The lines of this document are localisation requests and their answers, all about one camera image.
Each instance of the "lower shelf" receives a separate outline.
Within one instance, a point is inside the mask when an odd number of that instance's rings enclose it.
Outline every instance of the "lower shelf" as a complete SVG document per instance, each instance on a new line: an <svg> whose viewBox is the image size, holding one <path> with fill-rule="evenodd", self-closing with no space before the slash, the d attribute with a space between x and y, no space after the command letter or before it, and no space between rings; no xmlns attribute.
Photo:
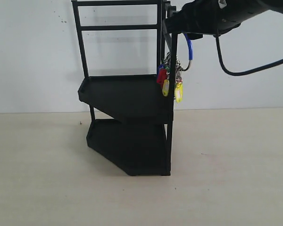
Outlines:
<svg viewBox="0 0 283 226"><path fill-rule="evenodd" d="M169 176L164 125L122 124L114 119L96 120L87 144L130 176Z"/></svg>

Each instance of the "white wall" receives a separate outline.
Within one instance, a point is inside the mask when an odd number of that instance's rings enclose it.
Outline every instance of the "white wall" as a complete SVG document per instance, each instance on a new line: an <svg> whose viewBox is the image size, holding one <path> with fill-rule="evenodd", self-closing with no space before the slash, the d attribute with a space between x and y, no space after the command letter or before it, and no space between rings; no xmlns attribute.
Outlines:
<svg viewBox="0 0 283 226"><path fill-rule="evenodd" d="M184 3L173 1L178 7ZM156 21L155 7L118 9L81 10L82 24ZM86 32L84 40L90 74L155 72L153 31ZM231 70L278 60L283 57L283 15L267 12L253 18L222 36L221 44ZM220 69L212 37L193 45L195 60L183 73L184 100L177 109L283 107L283 66L230 77ZM186 64L182 35L178 48L178 57ZM70 0L0 0L0 113L87 111L77 97L82 79Z"/></svg>

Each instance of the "black cable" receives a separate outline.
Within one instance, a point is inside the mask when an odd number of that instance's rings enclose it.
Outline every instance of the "black cable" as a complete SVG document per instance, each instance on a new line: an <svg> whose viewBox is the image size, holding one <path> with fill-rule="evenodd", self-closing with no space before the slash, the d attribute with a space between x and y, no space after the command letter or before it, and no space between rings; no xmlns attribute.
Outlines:
<svg viewBox="0 0 283 226"><path fill-rule="evenodd" d="M264 66L261 66L261 67L257 67L257 68L254 68L254 69L251 69L251 70L248 70L248 71L244 71L244 72L231 72L231 71L229 71L223 63L222 54L221 54L220 41L219 41L219 30L218 30L218 25L217 25L217 20L216 20L216 16L217 16L217 12L216 12L217 10L216 9L217 9L217 7L218 7L218 4L215 4L215 26L216 26L215 39L216 39L216 46L217 46L219 63L221 65L222 70L225 73L227 73L231 76L243 76L243 75L248 75L248 74L260 72L260 71L263 71L263 70L266 70L266 69L276 67L276 66L283 64L283 59L281 59L281 60L275 61L273 63L267 64L267 65L264 65Z"/></svg>

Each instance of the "vertical rod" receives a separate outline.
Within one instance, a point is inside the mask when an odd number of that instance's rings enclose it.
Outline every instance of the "vertical rod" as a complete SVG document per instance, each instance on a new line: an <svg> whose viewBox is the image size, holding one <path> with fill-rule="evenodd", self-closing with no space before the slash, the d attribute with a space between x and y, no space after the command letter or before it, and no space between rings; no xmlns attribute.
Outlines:
<svg viewBox="0 0 283 226"><path fill-rule="evenodd" d="M162 2L161 11L162 11L161 19L162 19L162 21L164 21L165 18L166 18L165 0L163 0L163 2ZM164 34L163 34L163 29L161 29L160 36L161 36L161 48L160 48L161 57L160 57L160 61L162 61L162 60L165 58L165 44L166 44L165 36L164 36Z"/></svg>
<svg viewBox="0 0 283 226"><path fill-rule="evenodd" d="M171 170L171 149L172 149L172 133L173 133L173 117L174 117L174 91L175 91L175 70L176 70L176 55L177 55L177 38L178 34L172 34L172 42L171 42L171 68L170 68L170 86L169 86L169 94L168 94L168 111L169 111L169 119L166 133L166 146L167 146L167 154L166 154L166 165L167 170Z"/></svg>
<svg viewBox="0 0 283 226"><path fill-rule="evenodd" d="M79 16L79 8L78 8L76 3L77 3L76 1L73 1L72 7L74 9L75 26L76 26L77 38L79 40L79 47L80 47L80 52L81 52L81 60L82 60L82 64L83 64L84 77L86 79L88 79L89 78L88 67L87 67L85 48L84 48L84 42L83 42L83 35L82 35L82 29L81 29L81 22L80 22L80 16Z"/></svg>
<svg viewBox="0 0 283 226"><path fill-rule="evenodd" d="M159 67L161 64L161 7L162 7L162 0L158 0L157 3L157 44L156 44L156 68Z"/></svg>

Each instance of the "shelf tier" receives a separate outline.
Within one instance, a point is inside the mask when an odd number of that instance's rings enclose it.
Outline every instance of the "shelf tier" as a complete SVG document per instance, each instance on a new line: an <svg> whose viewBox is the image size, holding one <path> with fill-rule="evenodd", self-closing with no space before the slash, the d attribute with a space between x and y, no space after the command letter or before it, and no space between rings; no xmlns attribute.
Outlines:
<svg viewBox="0 0 283 226"><path fill-rule="evenodd" d="M151 75L93 76L84 79L79 99L123 123L167 124L167 98Z"/></svg>
<svg viewBox="0 0 283 226"><path fill-rule="evenodd" d="M133 125L97 119L91 123L87 144L130 176L170 175L163 124Z"/></svg>

